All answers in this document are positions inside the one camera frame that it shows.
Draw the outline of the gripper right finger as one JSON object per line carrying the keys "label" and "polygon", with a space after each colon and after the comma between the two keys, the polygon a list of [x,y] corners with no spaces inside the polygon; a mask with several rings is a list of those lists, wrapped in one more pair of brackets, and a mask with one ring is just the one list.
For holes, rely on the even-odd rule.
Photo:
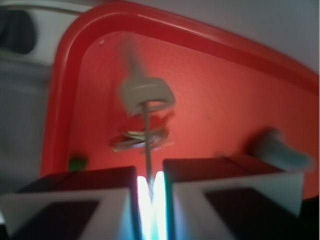
{"label": "gripper right finger", "polygon": [[305,173],[242,155],[165,159],[169,240],[317,240],[319,200]]}

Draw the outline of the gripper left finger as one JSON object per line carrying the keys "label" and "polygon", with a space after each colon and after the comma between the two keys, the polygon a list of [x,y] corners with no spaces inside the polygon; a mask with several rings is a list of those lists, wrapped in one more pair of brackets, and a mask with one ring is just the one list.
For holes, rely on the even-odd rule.
{"label": "gripper left finger", "polygon": [[11,240],[138,240],[133,166],[47,175],[0,198]]}

